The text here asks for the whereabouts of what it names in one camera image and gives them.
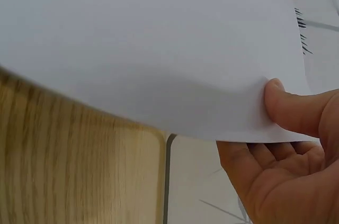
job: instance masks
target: paper sheet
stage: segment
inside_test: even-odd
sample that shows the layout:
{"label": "paper sheet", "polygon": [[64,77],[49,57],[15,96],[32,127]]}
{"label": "paper sheet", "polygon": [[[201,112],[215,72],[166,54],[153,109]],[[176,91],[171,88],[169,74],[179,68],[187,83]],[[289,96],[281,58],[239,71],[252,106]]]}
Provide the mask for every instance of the paper sheet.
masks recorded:
{"label": "paper sheet", "polygon": [[295,141],[262,90],[308,94],[292,0],[0,0],[0,65],[97,109],[207,140]]}

